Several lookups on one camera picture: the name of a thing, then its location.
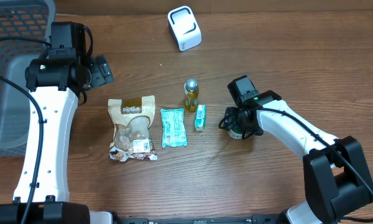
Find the wooden table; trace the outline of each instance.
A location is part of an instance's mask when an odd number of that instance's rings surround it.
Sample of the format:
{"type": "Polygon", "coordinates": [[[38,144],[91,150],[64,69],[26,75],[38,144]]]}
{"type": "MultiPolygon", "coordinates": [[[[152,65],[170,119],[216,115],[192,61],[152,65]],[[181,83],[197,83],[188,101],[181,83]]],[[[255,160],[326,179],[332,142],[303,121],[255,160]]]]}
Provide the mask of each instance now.
{"type": "MultiPolygon", "coordinates": [[[[341,138],[357,138],[373,178],[373,11],[197,15],[203,41],[180,53],[166,15],[58,16],[90,27],[94,54],[105,54],[115,82],[88,92],[71,131],[71,202],[122,217],[240,217],[280,213],[305,199],[301,161],[270,134],[246,141],[218,129],[227,84],[248,75],[300,115],[341,138]],[[195,77],[208,110],[204,132],[185,114],[188,147],[162,149],[160,109],[181,108],[195,77]],[[110,98],[155,95],[150,128],[158,161],[109,159],[110,98]]],[[[10,203],[22,157],[0,157],[0,203],[10,203]]],[[[355,212],[373,216],[373,205],[355,212]]]]}

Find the plastic basket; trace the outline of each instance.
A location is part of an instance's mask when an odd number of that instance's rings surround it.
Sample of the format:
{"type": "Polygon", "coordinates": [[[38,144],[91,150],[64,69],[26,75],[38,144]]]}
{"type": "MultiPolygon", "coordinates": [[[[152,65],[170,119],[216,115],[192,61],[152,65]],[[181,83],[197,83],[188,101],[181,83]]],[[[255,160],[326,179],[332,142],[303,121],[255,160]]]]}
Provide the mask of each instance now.
{"type": "MultiPolygon", "coordinates": [[[[53,0],[0,0],[0,37],[48,41],[54,18],[53,0]]],[[[43,50],[42,44],[23,40],[0,42],[0,75],[26,89],[25,69],[43,50]]],[[[0,156],[25,154],[29,113],[29,99],[0,81],[0,156]]]]}

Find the light blue pouch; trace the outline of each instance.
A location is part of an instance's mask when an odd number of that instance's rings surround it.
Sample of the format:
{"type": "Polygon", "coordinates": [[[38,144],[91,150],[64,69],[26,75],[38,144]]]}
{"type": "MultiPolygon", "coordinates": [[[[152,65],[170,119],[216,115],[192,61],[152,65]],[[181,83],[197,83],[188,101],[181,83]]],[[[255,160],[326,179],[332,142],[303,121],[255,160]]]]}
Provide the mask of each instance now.
{"type": "Polygon", "coordinates": [[[187,134],[184,126],[184,109],[165,110],[161,109],[163,138],[162,147],[187,146],[187,134]]]}

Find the plastic bag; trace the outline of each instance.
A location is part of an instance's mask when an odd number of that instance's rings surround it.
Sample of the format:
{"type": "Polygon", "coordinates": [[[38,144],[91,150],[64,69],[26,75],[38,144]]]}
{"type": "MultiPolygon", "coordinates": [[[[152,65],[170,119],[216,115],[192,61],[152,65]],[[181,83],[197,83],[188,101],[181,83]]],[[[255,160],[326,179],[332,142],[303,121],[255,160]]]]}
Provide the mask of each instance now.
{"type": "Polygon", "coordinates": [[[121,162],[128,159],[157,160],[148,128],[155,117],[155,96],[108,101],[114,125],[109,156],[121,162]]]}
{"type": "Polygon", "coordinates": [[[162,147],[187,146],[187,134],[184,126],[184,109],[165,110],[161,109],[163,137],[162,147]]]}

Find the bottle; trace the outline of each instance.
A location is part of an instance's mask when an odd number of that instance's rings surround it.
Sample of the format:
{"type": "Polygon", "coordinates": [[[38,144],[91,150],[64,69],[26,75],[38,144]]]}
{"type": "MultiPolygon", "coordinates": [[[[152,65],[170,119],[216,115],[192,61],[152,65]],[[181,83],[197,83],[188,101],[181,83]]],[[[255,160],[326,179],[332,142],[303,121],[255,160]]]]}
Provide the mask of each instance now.
{"type": "Polygon", "coordinates": [[[195,112],[198,108],[199,86],[194,78],[188,79],[184,84],[184,106],[189,112],[195,112]]]}

